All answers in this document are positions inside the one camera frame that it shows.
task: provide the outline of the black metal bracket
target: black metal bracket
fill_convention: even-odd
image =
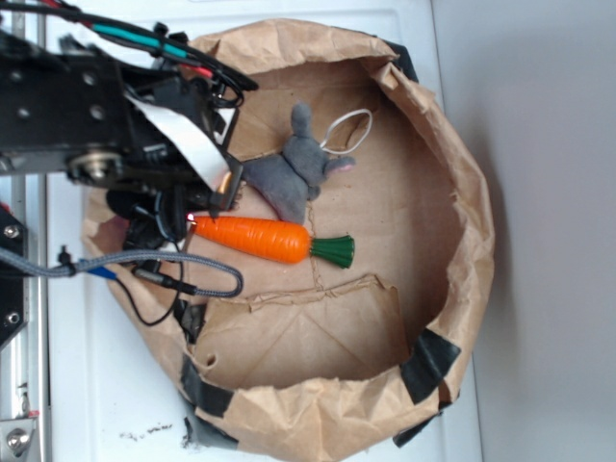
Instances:
[[[17,255],[26,253],[26,228],[0,207],[0,247]],[[0,350],[26,324],[24,279],[12,267],[0,263]]]

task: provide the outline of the bunny ear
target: bunny ear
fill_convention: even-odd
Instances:
[[[312,120],[312,110],[306,103],[298,102],[291,111],[291,126],[293,133],[298,137],[312,138],[310,127]]]
[[[325,176],[329,178],[333,174],[350,171],[353,167],[355,167],[355,159],[348,156],[338,157],[328,161],[327,164],[325,164],[323,173],[325,173]]]

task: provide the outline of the braided gray cable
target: braided gray cable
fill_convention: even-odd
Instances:
[[[177,253],[177,252],[164,252],[161,250],[126,250],[118,253],[110,253],[109,255],[103,255],[102,257],[93,258],[91,260],[83,260],[73,263],[74,271],[68,266],[61,266],[55,268],[46,268],[35,265],[29,262],[25,258],[12,253],[11,251],[0,248],[0,262],[30,274],[39,277],[68,277],[76,272],[87,272],[95,270],[97,268],[104,267],[106,265],[130,263],[130,262],[142,262],[145,260],[165,260],[167,262],[186,262],[203,265],[213,268],[215,270],[223,271],[231,274],[236,279],[236,287],[232,291],[212,291],[208,289],[197,289],[195,295],[202,296],[218,296],[218,297],[231,297],[237,296],[244,287],[244,278],[242,274],[235,268],[224,265],[221,262],[212,260],[211,258],[201,257],[190,253]]]

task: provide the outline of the rubber band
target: rubber band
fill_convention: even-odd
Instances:
[[[364,132],[364,135],[362,135],[362,138],[360,138],[359,141],[354,146],[352,146],[351,148],[345,151],[334,151],[333,149],[329,149],[328,147],[325,147],[327,145],[327,142],[329,141],[329,137],[331,136],[332,132],[336,129],[336,127],[338,127],[338,125],[340,125],[341,123],[343,123],[344,121],[352,117],[359,116],[361,114],[365,114],[368,116],[368,127],[366,127],[366,132]],[[325,139],[321,143],[321,149],[325,152],[328,152],[329,154],[334,154],[336,156],[342,156],[344,154],[349,154],[353,152],[355,149],[359,147],[359,145],[362,142],[364,142],[364,140],[370,133],[372,129],[372,120],[373,120],[372,111],[370,111],[369,109],[358,109],[357,111],[352,111],[348,114],[343,115],[342,117],[337,118],[336,120],[334,120],[334,123],[332,123],[327,129],[327,133],[325,134]]]

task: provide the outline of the gray plush bunny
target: gray plush bunny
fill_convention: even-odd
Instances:
[[[321,193],[320,184],[332,173],[348,171],[355,159],[339,156],[329,159],[313,138],[312,112],[305,103],[297,103],[291,114],[293,135],[282,154],[244,163],[244,180],[273,207],[280,219],[303,224],[306,201]]]

